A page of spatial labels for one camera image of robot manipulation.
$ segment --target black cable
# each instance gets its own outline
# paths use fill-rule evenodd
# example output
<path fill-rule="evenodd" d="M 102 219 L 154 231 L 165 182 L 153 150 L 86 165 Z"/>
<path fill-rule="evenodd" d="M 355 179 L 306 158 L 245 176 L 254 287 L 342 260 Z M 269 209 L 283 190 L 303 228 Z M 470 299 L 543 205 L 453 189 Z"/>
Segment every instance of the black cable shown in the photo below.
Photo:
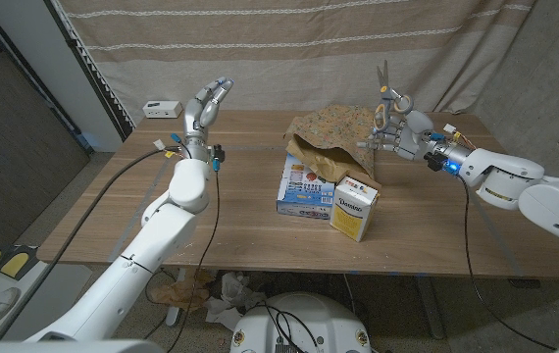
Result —
<path fill-rule="evenodd" d="M 155 274 L 153 274 L 151 276 L 151 278 L 146 282 L 146 285 L 144 286 L 144 296 L 146 297 L 146 300 L 149 301 L 149 303 L 151 304 L 164 304 L 164 303 L 158 303 L 156 301 L 153 301 L 150 297 L 149 297 L 149 283 L 151 283 L 151 280 L 153 279 L 153 277 L 159 275 L 159 274 L 164 274 L 168 277 L 170 277 L 172 280 L 177 281 L 177 279 L 175 278 L 175 276 L 173 276 L 173 274 L 168 273 L 166 271 L 164 271 L 164 268 L 160 268 L 160 270 L 156 271 Z M 147 339 L 149 338 L 149 336 L 151 336 L 151 334 L 153 334 L 158 328 L 160 328 L 160 326 L 164 323 L 164 321 L 166 320 L 166 317 L 169 315 L 169 313 L 167 312 L 164 315 L 164 318 L 162 318 L 162 320 L 160 320 L 147 334 L 144 335 L 144 337 L 142 337 L 143 339 Z"/>
<path fill-rule="evenodd" d="M 312 334 L 312 332 L 310 331 L 310 329 L 306 326 L 306 324 L 304 324 L 299 318 L 297 318 L 296 316 L 294 316 L 291 313 L 285 312 L 285 311 L 280 311 L 276 314 L 276 320 L 279 321 L 280 320 L 280 313 L 282 314 L 286 314 L 289 315 L 290 317 L 292 317 L 294 320 L 296 320 L 299 324 L 301 324 L 301 326 L 303 326 L 304 328 L 306 328 L 306 331 L 308 332 L 308 334 L 310 335 L 310 338 L 312 338 L 312 343 L 315 344 L 315 349 L 317 350 L 317 352 L 319 351 L 319 344 L 317 343 L 317 340 L 315 339 L 314 334 Z M 288 340 L 288 343 L 290 343 L 291 345 L 293 345 L 297 351 L 299 353 L 302 353 L 303 351 L 297 347 L 297 345 L 288 337 L 286 336 L 286 332 L 283 331 L 283 328 L 281 328 L 281 325 L 279 326 L 279 330 L 281 331 L 281 334 L 283 335 L 284 338 L 286 338 Z"/>
<path fill-rule="evenodd" d="M 188 152 L 188 158 L 192 159 L 192 155 L 190 154 L 190 150 L 188 149 L 188 147 L 186 147 L 183 143 L 180 146 L 183 147 L 186 152 Z"/>
<path fill-rule="evenodd" d="M 268 305 L 264 301 L 262 302 L 262 304 L 256 304 L 251 309 L 258 308 L 258 307 L 267 308 L 267 312 L 269 313 L 269 316 L 271 317 L 271 321 L 273 322 L 273 324 L 276 326 L 276 329 L 278 330 L 278 336 L 285 338 L 288 341 L 288 345 L 290 345 L 292 348 L 294 348 L 297 351 L 297 353 L 305 353 L 305 352 L 303 351 L 303 349 L 299 348 L 299 346 L 297 346 L 297 344 L 295 344 L 295 342 L 292 341 L 292 333 L 290 332 L 290 323 L 288 322 L 288 319 L 286 318 L 286 315 L 289 315 L 290 317 L 295 319 L 299 324 L 301 324 L 301 326 L 306 328 L 306 331 L 308 332 L 308 334 L 310 334 L 310 338 L 312 338 L 312 342 L 314 343 L 315 348 L 317 349 L 317 351 L 319 351 L 319 345 L 317 344 L 317 340 L 315 339 L 315 336 L 312 334 L 312 332 L 306 326 L 306 324 L 304 324 L 301 320 L 299 320 L 299 318 L 297 318 L 295 315 L 293 315 L 289 312 L 280 310 L 276 307 L 272 307 L 271 305 Z M 270 309 L 273 309 L 273 310 L 277 311 L 275 318 L 273 317 L 273 314 L 271 314 Z M 286 332 L 283 330 L 283 328 L 281 328 L 281 325 L 278 324 L 280 322 L 280 315 L 282 315 L 283 319 L 286 321 L 286 326 L 288 327 L 288 335 L 286 335 Z"/>
<path fill-rule="evenodd" d="M 151 334 L 155 333 L 156 330 L 158 330 L 158 328 L 160 328 L 162 326 L 162 324 L 164 323 L 164 321 L 166 320 L 166 317 L 169 315 L 169 313 L 167 312 L 166 315 L 164 315 L 164 318 L 162 318 L 162 320 L 160 320 L 158 322 L 158 324 L 156 326 L 154 326 L 149 333 L 145 334 L 144 337 L 142 337 L 142 339 L 147 339 L 151 336 Z"/>
<path fill-rule="evenodd" d="M 31 300 L 31 298 L 33 297 L 33 294 L 35 294 L 35 292 L 37 291 L 37 289 L 39 289 L 39 287 L 42 285 L 44 280 L 51 274 L 51 271 L 53 271 L 53 268 L 55 268 L 55 265 L 57 265 L 57 263 L 60 261 L 60 259 L 62 258 L 62 255 L 64 255 L 64 253 L 66 252 L 66 249 L 68 249 L 69 245 L 71 245 L 71 242 L 73 241 L 73 239 L 75 239 L 76 234 L 78 233 L 81 226 L 83 226 L 83 223 L 85 222 L 85 220 L 87 220 L 88 216 L 90 216 L 90 213 L 92 213 L 92 210 L 94 210 L 96 205 L 99 203 L 99 201 L 101 200 L 101 198 L 103 197 L 105 192 L 110 188 L 110 186 L 112 186 L 114 181 L 116 181 L 116 179 L 118 179 L 124 172 L 128 171 L 131 167 L 135 166 L 140 161 L 142 161 L 142 160 L 144 160 L 148 157 L 151 157 L 155 154 L 164 152 L 164 151 L 178 152 L 179 147 L 178 146 L 168 146 L 168 147 L 165 147 L 163 150 L 156 149 L 156 150 L 153 150 L 151 152 L 147 152 L 147 153 L 143 154 L 142 156 L 136 158 L 135 160 L 131 161 L 129 164 L 124 166 L 122 169 L 120 169 L 116 174 L 114 174 L 110 178 L 110 180 L 105 184 L 105 186 L 103 186 L 103 188 L 101 189 L 99 194 L 96 195 L 96 197 L 94 198 L 94 200 L 92 201 L 90 206 L 87 208 L 87 210 L 85 210 L 85 212 L 83 213 L 83 216 L 81 216 L 79 221 L 76 223 L 75 228 L 73 229 L 73 231 L 71 231 L 69 236 L 66 238 L 66 241 L 64 241 L 64 244 L 62 245 L 60 250 L 57 252 L 57 254 L 53 258 L 51 263 L 44 269 L 44 271 L 42 271 L 40 276 L 38 276 L 38 278 L 35 280 L 35 282 L 31 286 L 31 288 L 25 293 L 25 296 L 22 298 L 22 300 L 19 301 L 19 303 L 16 305 L 16 309 L 14 309 L 9 314 L 7 320 L 0 327 L 0 340 L 1 340 L 1 338 L 3 338 L 3 336 L 5 336 L 5 334 L 7 333 L 7 330 L 9 330 L 9 327 L 14 323 L 14 321 L 16 320 L 18 315 L 25 308 L 26 304 Z"/>
<path fill-rule="evenodd" d="M 518 335 L 520 335 L 521 337 L 527 339 L 528 341 L 538 344 L 541 347 L 547 348 L 547 349 L 551 349 L 551 350 L 556 350 L 555 347 L 552 347 L 549 344 L 545 344 L 543 342 L 539 342 L 536 339 L 527 336 L 519 331 L 517 331 L 516 329 L 512 328 L 511 326 L 509 326 L 508 324 L 506 324 L 502 319 L 500 319 L 494 312 L 493 310 L 491 310 L 491 308 L 488 307 L 488 304 L 486 304 L 484 302 L 483 297 L 480 295 L 480 291 L 478 290 L 478 286 L 476 285 L 476 280 L 474 279 L 474 271 L 472 271 L 472 260 L 469 256 L 469 234 L 467 231 L 467 222 L 469 219 L 469 188 L 467 186 L 467 182 L 465 182 L 465 180 L 461 177 L 461 176 L 457 176 L 458 178 L 460 178 L 461 181 L 463 181 L 463 185 L 465 186 L 465 195 L 467 196 L 467 200 L 465 201 L 465 253 L 467 254 L 467 266 L 469 267 L 469 278 L 472 280 L 472 285 L 474 286 L 474 290 L 476 291 L 476 295 L 478 295 L 478 298 L 480 299 L 480 301 L 483 303 L 484 308 L 489 311 L 489 313 L 497 320 L 499 321 L 501 324 L 503 324 L 506 328 L 510 329 L 511 331 L 513 331 L 514 333 L 517 333 Z"/>
<path fill-rule="evenodd" d="M 192 291 L 190 292 L 190 301 L 188 301 L 188 307 L 183 313 L 183 319 L 181 320 L 181 328 L 179 329 L 178 336 L 175 338 L 175 342 L 173 342 L 173 344 L 171 344 L 171 347 L 167 350 L 167 353 L 171 352 L 173 348 L 175 348 L 175 345 L 178 344 L 179 338 L 181 337 L 181 333 L 183 332 L 183 328 L 185 328 L 185 322 L 188 319 L 188 315 L 190 313 L 190 307 L 192 306 L 192 298 L 194 296 L 194 290 L 197 286 L 197 277 L 199 276 L 199 270 L 201 270 L 201 264 L 203 263 L 205 254 L 208 252 L 208 249 L 210 248 L 210 244 L 212 244 L 212 240 L 214 240 L 214 235 L 217 233 L 217 226 L 219 225 L 219 215 L 221 214 L 221 192 L 219 192 L 218 171 L 216 171 L 216 180 L 217 180 L 217 220 L 214 222 L 214 229 L 212 230 L 212 236 L 210 236 L 210 241 L 208 241 L 208 245 L 206 245 L 205 250 L 203 250 L 203 254 L 201 255 L 201 259 L 199 260 L 199 265 L 197 265 L 197 268 L 194 271 L 194 282 L 192 284 Z"/>

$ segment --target yellow box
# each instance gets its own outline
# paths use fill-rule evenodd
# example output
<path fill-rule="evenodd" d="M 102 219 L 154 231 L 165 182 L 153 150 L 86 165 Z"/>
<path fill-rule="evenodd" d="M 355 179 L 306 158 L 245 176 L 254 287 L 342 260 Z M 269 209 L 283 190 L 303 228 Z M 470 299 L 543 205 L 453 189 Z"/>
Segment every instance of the yellow box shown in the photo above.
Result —
<path fill-rule="evenodd" d="M 362 173 L 348 171 L 336 185 L 330 225 L 362 240 L 380 197 L 381 185 Z"/>

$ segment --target white device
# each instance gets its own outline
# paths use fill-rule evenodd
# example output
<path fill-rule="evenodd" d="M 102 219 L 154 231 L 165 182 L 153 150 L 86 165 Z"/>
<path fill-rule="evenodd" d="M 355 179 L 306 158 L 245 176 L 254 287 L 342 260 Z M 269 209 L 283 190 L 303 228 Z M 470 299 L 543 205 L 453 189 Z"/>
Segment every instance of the white device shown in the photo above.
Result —
<path fill-rule="evenodd" d="M 142 107 L 147 118 L 176 118 L 181 110 L 181 103 L 178 101 L 148 101 Z"/>
<path fill-rule="evenodd" d="M 307 352 L 371 353 L 365 326 L 347 308 L 319 294 L 285 293 L 267 300 L 267 305 L 299 318 L 313 337 L 294 318 L 279 316 L 277 325 L 292 333 L 292 342 Z M 273 316 L 275 309 L 269 309 Z M 240 319 L 231 337 L 231 353 L 296 352 L 278 332 L 264 306 L 251 309 Z"/>

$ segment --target white cardboard box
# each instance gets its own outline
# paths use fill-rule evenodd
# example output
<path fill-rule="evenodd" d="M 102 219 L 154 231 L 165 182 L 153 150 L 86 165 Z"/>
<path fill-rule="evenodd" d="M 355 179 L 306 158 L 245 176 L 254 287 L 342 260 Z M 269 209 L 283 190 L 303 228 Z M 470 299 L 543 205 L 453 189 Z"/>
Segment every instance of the white cardboard box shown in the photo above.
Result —
<path fill-rule="evenodd" d="M 349 172 L 336 185 L 330 225 L 350 238 L 362 240 L 371 222 L 381 185 L 363 174 Z"/>
<path fill-rule="evenodd" d="M 288 154 L 278 191 L 278 213 L 328 220 L 334 183 L 317 177 L 310 168 Z"/>

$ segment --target wall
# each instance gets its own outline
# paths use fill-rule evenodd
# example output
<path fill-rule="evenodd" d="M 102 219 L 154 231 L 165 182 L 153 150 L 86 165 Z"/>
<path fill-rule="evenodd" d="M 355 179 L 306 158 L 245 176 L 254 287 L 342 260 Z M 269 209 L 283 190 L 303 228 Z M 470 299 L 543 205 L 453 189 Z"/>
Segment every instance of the wall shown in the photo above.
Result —
<path fill-rule="evenodd" d="M 97 152 L 122 144 L 96 93 L 42 0 L 0 0 L 0 26 Z"/>
<path fill-rule="evenodd" d="M 509 153 L 559 177 L 559 2 L 537 0 L 494 78 L 478 115 Z"/>

